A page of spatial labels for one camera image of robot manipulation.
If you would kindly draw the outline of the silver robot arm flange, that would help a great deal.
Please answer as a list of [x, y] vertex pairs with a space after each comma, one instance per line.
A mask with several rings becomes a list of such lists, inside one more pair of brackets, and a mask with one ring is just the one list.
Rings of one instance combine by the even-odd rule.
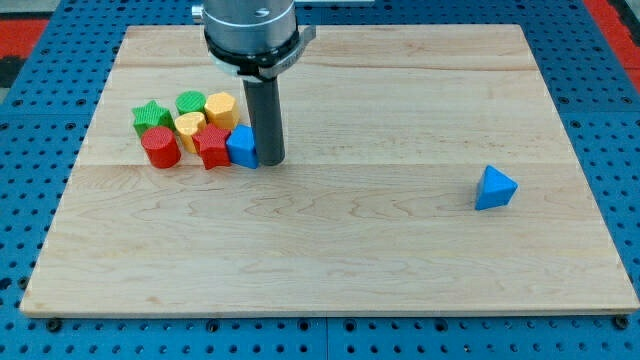
[[314, 26], [299, 27], [294, 0], [204, 0], [192, 17], [214, 64], [248, 82], [276, 79], [316, 38]]

